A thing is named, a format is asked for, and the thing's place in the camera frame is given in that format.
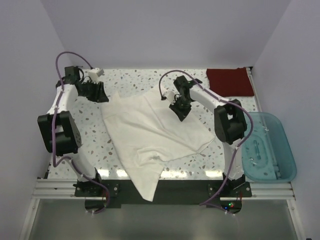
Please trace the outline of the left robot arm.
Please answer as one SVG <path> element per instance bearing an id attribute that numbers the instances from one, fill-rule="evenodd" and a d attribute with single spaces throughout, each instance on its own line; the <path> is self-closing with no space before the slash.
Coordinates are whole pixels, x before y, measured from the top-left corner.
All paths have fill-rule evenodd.
<path id="1" fill-rule="evenodd" d="M 82 191 L 101 186 L 102 180 L 83 149 L 81 133 L 71 114 L 77 97 L 90 102 L 107 103 L 104 83 L 99 78 L 101 68 L 91 68 L 87 74 L 78 66 L 64 69 L 64 77 L 56 84 L 56 96 L 51 108 L 37 118 L 37 124 L 46 150 L 52 154 L 52 165 L 67 162 L 77 175 L 76 187 Z"/>

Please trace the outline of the white t shirt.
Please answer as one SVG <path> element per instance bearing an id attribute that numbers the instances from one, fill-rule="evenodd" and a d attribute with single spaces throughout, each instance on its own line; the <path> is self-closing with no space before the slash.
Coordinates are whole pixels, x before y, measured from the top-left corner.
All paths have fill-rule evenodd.
<path id="1" fill-rule="evenodd" d="M 189 113 L 184 121 L 155 88 L 122 98 L 115 92 L 101 114 L 118 158 L 135 188 L 153 201 L 163 163 L 201 153 L 214 135 Z"/>

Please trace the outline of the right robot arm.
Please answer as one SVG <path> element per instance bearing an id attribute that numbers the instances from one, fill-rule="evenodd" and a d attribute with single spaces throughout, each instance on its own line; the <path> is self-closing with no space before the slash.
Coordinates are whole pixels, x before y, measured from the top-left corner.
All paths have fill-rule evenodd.
<path id="1" fill-rule="evenodd" d="M 246 182 L 242 164 L 242 143 L 247 131 L 244 109 L 239 100 L 228 101 L 195 79 L 188 81 L 179 76 L 173 84 L 178 96 L 173 98 L 169 108 L 182 122 L 191 112 L 192 102 L 198 102 L 213 113 L 214 132 L 222 142 L 224 151 L 223 182 L 214 194 L 231 191 Z"/>

